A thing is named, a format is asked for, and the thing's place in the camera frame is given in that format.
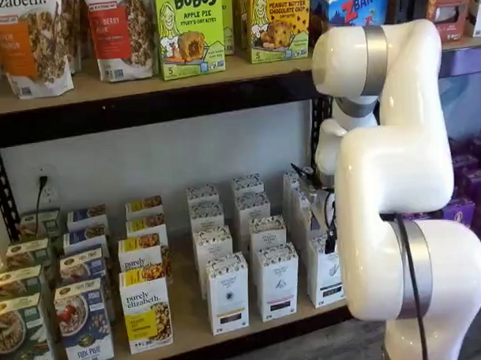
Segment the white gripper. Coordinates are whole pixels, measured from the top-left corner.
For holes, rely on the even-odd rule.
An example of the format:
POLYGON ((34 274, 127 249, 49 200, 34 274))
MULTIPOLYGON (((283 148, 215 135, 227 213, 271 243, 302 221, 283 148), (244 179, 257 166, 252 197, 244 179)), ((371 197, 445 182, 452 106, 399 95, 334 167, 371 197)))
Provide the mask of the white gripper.
POLYGON ((326 235, 325 254, 336 251, 336 201, 332 189, 309 188, 310 202, 310 238, 326 235))

